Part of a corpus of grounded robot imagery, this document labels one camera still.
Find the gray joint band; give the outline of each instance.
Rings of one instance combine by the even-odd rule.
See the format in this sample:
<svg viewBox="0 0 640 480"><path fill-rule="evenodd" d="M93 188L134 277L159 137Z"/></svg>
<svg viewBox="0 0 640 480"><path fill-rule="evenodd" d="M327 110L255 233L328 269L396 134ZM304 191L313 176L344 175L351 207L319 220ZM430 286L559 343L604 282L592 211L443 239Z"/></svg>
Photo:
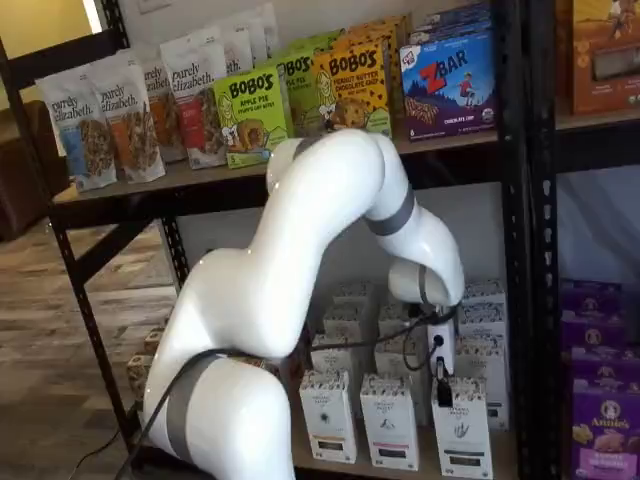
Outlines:
<svg viewBox="0 0 640 480"><path fill-rule="evenodd" d="M367 219L366 221L369 226L369 230L378 237L386 237L400 231L400 229L402 229L402 227L404 227L411 218L415 201L416 197L413 194L413 189L411 188L411 185L408 185L407 194L405 195L400 208L398 208L398 211L384 220Z"/></svg>
<svg viewBox="0 0 640 480"><path fill-rule="evenodd" d="M167 436L171 448L178 458L193 463L189 443L187 442L187 411L189 400L200 377L209 365L215 362L218 355L206 357L196 362L173 386L167 400Z"/></svg>
<svg viewBox="0 0 640 480"><path fill-rule="evenodd" d="M322 137L305 137L296 147L295 152L293 152L293 158L298 158L307 148L311 145L315 144Z"/></svg>

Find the purely elizabeth granola bag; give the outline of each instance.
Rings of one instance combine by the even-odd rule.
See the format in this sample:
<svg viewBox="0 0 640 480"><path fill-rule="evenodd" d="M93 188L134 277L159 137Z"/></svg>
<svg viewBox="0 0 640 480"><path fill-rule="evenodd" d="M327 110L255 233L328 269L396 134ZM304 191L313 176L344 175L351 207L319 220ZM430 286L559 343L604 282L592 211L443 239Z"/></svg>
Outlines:
<svg viewBox="0 0 640 480"><path fill-rule="evenodd" d="M127 182L165 174L142 67L131 50L93 63L89 83L100 102Z"/></svg>
<svg viewBox="0 0 640 480"><path fill-rule="evenodd" d="M116 181L111 134L87 81L87 69L83 65L36 80L60 131L79 192Z"/></svg>
<svg viewBox="0 0 640 480"><path fill-rule="evenodd" d="M191 168L225 165L218 108L211 86L226 77L220 30L205 28L160 45L162 60L180 111L182 140Z"/></svg>

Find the white robotic arm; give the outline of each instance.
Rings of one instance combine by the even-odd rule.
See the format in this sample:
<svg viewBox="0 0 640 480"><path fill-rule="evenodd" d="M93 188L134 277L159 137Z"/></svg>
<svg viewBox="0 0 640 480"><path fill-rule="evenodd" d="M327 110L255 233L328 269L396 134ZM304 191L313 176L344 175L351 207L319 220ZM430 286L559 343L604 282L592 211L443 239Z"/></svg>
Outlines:
<svg viewBox="0 0 640 480"><path fill-rule="evenodd" d="M363 215L380 245L404 259L389 275L394 295L441 306L462 297L455 240L417 205L385 137L344 130L312 145L285 141L269 172L272 194L251 245L207 254L185 282L147 381L146 421L180 368L200 352L235 348L276 359L291 353L324 251ZM450 342L441 348L452 372ZM177 380L150 437L218 480L285 480L294 478L290 421L275 377L211 357Z"/></svg>

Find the black cable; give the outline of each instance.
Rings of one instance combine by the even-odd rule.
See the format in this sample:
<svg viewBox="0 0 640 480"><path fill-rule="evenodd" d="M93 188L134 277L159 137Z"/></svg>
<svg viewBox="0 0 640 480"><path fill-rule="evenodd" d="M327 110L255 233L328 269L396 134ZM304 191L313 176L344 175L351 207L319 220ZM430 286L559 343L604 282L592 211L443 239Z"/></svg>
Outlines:
<svg viewBox="0 0 640 480"><path fill-rule="evenodd" d="M82 466L82 464L87 458L92 457L94 455L98 455L99 453L102 453L107 448L109 448L113 444L113 442L115 442L116 438L118 438L118 435L120 435L119 429L116 430L116 433L113 434L113 436L107 441L107 443L105 443L99 448L96 448L95 450L90 451L89 453L84 455L80 460L78 460L78 463L76 463L76 466L74 467L72 472L69 474L69 478L67 480L71 480L74 477L74 475L78 473L78 469Z"/></svg>

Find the brand logo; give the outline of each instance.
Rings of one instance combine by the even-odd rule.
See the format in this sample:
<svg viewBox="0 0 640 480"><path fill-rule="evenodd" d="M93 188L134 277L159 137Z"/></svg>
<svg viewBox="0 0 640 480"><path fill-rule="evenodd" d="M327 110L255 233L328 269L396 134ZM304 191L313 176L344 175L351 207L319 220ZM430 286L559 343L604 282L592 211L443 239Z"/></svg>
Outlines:
<svg viewBox="0 0 640 480"><path fill-rule="evenodd" d="M377 64L376 50L366 50L361 53L354 53L348 57L333 58L329 62L329 70L331 75L337 75L339 72L355 72L359 68L373 68Z"/></svg>
<svg viewBox="0 0 640 480"><path fill-rule="evenodd" d="M241 80L239 82L233 82L229 86L231 92L231 98L236 98L240 94L253 95L258 90L271 90L273 88L273 74L265 73L257 78L250 78L249 80Z"/></svg>
<svg viewBox="0 0 640 480"><path fill-rule="evenodd" d="M446 60L433 62L420 70L420 77L427 82L427 93L435 93L447 86L447 75L469 63L466 52L458 50Z"/></svg>

